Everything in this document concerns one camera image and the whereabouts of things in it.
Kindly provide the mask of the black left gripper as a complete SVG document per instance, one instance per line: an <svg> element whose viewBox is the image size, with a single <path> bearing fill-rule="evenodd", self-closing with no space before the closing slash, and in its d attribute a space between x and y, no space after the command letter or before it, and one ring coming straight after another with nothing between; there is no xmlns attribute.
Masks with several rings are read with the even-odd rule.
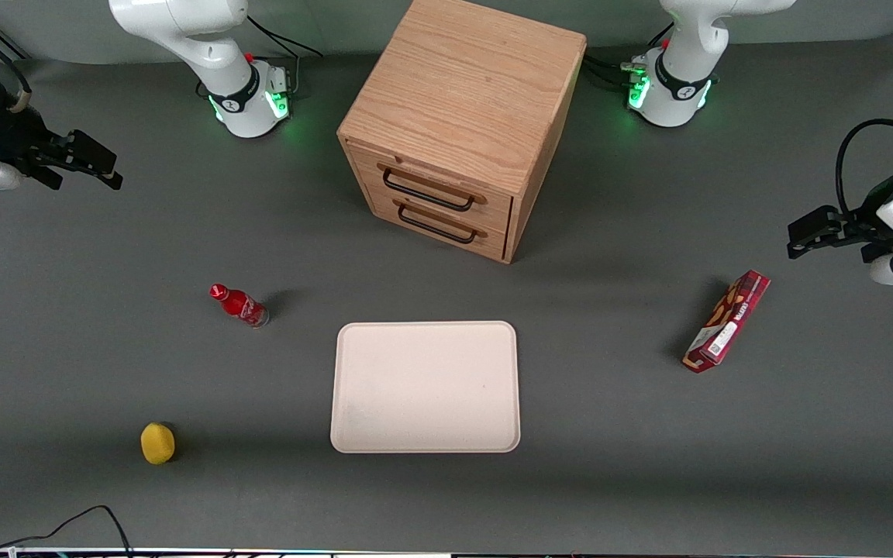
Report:
<svg viewBox="0 0 893 558"><path fill-rule="evenodd" d="M892 197L893 174L876 184L857 208L850 209L843 179L839 176L839 204L843 215L833 206L823 205L794 220L787 227L788 257L798 259L819 248L862 243L860 254L865 264L872 264L882 257L890 259L893 257L893 228L879 218L877 210Z"/></svg>

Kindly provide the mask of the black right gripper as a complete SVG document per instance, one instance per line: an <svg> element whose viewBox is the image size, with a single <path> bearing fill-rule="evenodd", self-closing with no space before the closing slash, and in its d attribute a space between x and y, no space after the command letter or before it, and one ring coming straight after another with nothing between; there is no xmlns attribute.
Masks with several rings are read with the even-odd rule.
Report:
<svg viewBox="0 0 893 558"><path fill-rule="evenodd" d="M119 191L123 177L115 170L116 160L109 148L81 130L71 130L65 139L50 131L32 107L18 113L0 111L0 162L50 190L60 190L63 177L52 168L64 161L71 172L89 174Z"/></svg>

